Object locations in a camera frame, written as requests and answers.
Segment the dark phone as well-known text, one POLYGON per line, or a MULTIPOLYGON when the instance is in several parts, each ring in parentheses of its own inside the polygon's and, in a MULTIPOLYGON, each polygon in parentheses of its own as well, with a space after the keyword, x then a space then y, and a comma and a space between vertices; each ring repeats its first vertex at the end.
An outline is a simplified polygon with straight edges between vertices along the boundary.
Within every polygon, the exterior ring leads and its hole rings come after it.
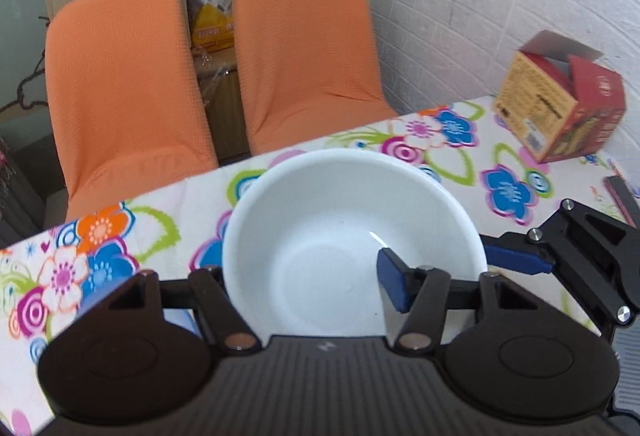
POLYGON ((639 228, 640 220, 640 208, 638 202, 623 177, 620 176, 608 176, 604 180, 605 189, 608 190, 610 196, 627 224, 634 228, 639 228))

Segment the red cracker box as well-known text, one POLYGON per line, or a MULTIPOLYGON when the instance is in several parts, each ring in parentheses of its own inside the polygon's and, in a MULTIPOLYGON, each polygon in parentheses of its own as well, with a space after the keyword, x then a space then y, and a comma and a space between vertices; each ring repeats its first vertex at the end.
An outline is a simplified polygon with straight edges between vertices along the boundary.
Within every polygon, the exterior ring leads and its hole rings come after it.
POLYGON ((620 124, 626 112, 624 82, 597 63, 601 57, 548 30, 515 52, 494 110, 536 162, 593 154, 620 124))

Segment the left orange chair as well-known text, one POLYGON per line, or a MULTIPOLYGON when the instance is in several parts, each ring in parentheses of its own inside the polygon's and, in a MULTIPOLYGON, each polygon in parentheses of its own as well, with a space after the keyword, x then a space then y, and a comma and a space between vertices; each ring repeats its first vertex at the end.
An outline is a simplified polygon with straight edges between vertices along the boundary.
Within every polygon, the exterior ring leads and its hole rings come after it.
POLYGON ((67 219, 217 167, 180 0, 73 0, 44 63, 67 219))

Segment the right orange chair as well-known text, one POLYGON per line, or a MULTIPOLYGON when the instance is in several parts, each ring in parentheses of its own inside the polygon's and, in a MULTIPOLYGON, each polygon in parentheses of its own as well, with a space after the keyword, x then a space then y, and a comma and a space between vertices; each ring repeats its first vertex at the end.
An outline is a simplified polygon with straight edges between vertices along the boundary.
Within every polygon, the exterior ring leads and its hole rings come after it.
POLYGON ((368 0, 233 0, 254 154, 392 118, 368 0))

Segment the floral tablecloth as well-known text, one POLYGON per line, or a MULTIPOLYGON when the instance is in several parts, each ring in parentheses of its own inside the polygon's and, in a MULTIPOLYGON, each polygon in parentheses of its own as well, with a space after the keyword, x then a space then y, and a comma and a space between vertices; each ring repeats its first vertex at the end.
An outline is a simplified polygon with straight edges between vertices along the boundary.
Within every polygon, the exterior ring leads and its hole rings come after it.
POLYGON ((80 219, 62 219, 1 253, 1 419, 30 435, 52 413, 36 364, 104 284, 152 270, 164 279, 218 264, 232 208, 250 185, 293 156, 326 148, 381 152, 420 168, 466 209, 483 234, 542 224, 570 198, 620 216, 606 153, 535 161, 483 97, 410 113, 253 156, 80 219))

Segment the orange chair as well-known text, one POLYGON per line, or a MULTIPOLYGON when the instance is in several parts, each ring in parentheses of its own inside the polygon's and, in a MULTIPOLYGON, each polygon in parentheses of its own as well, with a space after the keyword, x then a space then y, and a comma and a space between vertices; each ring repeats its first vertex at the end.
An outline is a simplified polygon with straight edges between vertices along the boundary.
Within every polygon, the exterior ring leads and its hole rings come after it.
POLYGON ((44 63, 67 219, 217 167, 180 0, 73 0, 44 63))
POLYGON ((368 0, 233 0, 254 154, 392 118, 368 0))

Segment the white bowl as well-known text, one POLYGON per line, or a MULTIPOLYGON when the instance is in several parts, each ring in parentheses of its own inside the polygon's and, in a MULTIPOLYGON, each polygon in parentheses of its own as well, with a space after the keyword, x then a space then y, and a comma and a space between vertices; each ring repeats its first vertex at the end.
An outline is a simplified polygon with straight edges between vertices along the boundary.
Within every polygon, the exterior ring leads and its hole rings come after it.
POLYGON ((405 317, 378 284, 381 248, 455 279, 475 281, 487 269, 468 213, 423 170, 372 151, 305 153, 267 170, 235 205, 222 247, 224 285, 263 342, 392 338, 405 317))

